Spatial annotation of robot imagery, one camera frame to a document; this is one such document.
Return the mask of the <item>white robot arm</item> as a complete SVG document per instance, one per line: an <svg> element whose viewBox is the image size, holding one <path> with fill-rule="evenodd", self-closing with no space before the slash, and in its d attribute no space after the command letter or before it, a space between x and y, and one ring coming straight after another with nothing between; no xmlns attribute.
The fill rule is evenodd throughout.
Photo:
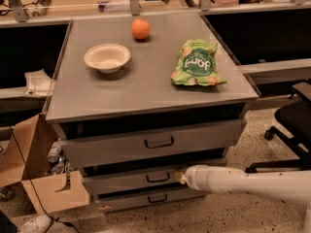
<svg viewBox="0 0 311 233"><path fill-rule="evenodd" d="M175 179L194 190L247 193L286 204L306 206L302 233L311 233L311 171L247 174L231 167L194 165L176 171Z"/></svg>

